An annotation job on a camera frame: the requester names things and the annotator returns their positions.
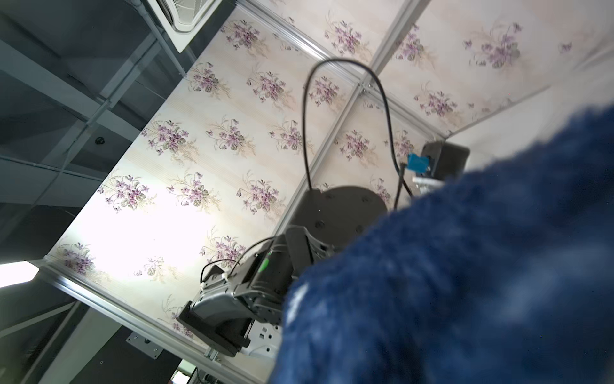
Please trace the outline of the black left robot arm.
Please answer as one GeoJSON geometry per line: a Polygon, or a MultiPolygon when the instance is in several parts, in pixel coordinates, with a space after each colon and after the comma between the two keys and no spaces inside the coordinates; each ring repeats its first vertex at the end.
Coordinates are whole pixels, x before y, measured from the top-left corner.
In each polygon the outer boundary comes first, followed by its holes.
{"type": "Polygon", "coordinates": [[[254,246],[254,256],[230,272],[213,266],[178,322],[221,355],[273,358],[281,340],[287,292],[311,265],[346,248],[388,211],[364,187],[304,193],[285,231],[254,246]]]}

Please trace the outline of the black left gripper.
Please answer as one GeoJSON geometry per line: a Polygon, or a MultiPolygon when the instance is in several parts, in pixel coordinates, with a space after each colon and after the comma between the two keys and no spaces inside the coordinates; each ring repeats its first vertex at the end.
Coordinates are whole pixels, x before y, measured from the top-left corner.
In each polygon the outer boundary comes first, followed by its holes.
{"type": "Polygon", "coordinates": [[[304,193],[289,222],[291,252],[339,252],[388,213],[383,199],[364,187],[304,193]]]}

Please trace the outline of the navy blue star blanket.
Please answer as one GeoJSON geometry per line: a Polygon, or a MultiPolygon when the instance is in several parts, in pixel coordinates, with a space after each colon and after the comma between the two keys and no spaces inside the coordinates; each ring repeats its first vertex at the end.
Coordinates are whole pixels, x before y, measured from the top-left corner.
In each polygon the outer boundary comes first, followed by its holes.
{"type": "Polygon", "coordinates": [[[270,376],[612,380],[612,107],[447,183],[307,269],[270,376]]]}

